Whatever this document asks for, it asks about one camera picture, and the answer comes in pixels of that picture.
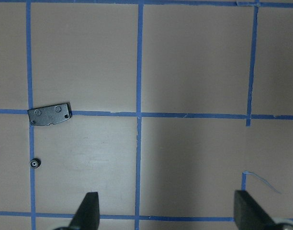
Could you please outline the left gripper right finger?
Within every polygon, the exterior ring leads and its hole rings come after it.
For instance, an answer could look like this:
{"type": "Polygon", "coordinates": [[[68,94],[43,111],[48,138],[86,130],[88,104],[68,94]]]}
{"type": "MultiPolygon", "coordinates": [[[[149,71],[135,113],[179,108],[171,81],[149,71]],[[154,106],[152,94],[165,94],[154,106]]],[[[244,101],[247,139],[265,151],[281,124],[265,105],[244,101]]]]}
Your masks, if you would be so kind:
{"type": "Polygon", "coordinates": [[[234,192],[234,222],[239,230],[265,230],[272,218],[245,190],[234,192]]]}

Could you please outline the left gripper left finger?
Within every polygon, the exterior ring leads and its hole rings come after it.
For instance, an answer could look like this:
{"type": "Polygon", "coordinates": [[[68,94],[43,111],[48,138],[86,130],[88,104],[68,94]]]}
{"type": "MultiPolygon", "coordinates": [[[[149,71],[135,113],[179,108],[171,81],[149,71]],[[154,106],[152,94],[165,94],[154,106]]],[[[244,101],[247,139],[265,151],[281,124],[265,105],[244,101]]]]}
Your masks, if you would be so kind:
{"type": "Polygon", "coordinates": [[[70,222],[69,230],[97,230],[100,224],[98,192],[86,193],[70,222]]]}

